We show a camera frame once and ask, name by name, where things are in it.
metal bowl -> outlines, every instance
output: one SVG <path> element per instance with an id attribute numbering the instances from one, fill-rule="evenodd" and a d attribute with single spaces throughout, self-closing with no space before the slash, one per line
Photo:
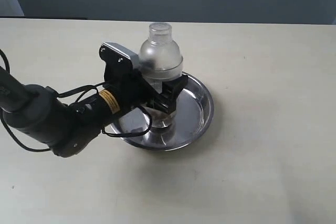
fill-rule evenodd
<path id="1" fill-rule="evenodd" d="M 214 102 L 208 89 L 188 73 L 189 82 L 177 100 L 173 123 L 165 128 L 152 128 L 144 136 L 123 138 L 127 143 L 155 151 L 172 151 L 185 147 L 200 138 L 208 129 Z M 140 132 L 147 128 L 146 116 L 135 109 L 111 124 L 115 133 Z"/>

table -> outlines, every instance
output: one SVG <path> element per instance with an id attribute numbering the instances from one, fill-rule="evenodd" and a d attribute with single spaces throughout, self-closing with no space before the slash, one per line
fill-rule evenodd
<path id="1" fill-rule="evenodd" d="M 0 19 L 0 46 L 22 83 L 63 92 L 102 81 L 101 43 L 138 51 L 148 25 Z M 63 159 L 0 127 L 1 223 L 336 222 L 336 26 L 172 26 L 214 98 L 206 134 L 168 153 L 101 135 Z"/>

clear plastic bottle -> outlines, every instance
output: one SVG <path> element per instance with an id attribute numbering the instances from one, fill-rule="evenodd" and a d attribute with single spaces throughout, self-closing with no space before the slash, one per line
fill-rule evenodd
<path id="1" fill-rule="evenodd" d="M 141 46 L 139 58 L 144 78 L 159 93 L 162 92 L 163 81 L 182 75 L 183 57 L 168 23 L 152 23 L 149 26 L 149 37 Z"/>

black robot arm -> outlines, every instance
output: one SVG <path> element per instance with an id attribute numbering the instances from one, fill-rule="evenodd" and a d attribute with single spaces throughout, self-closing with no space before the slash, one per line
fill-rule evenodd
<path id="1" fill-rule="evenodd" d="M 104 43 L 99 54 L 106 62 L 105 82 L 87 85 L 62 94 L 50 87 L 22 85 L 6 70 L 0 67 L 0 119 L 12 138 L 29 151 L 51 150 L 57 156 L 70 157 L 81 150 L 100 133 L 116 137 L 133 137 L 147 133 L 151 128 L 151 117 L 143 106 L 165 113 L 176 108 L 176 99 L 186 86 L 188 77 L 166 82 L 158 94 L 138 70 L 137 55 L 117 44 Z M 104 89 L 98 92 L 97 86 Z M 96 93 L 80 100 L 89 90 Z M 72 104 L 60 102 L 60 98 L 80 93 Z M 124 134 L 106 133 L 104 128 L 131 110 L 139 108 L 150 118 L 150 124 L 142 132 Z M 35 150 L 23 145 L 9 127 L 48 145 L 49 148 Z"/>

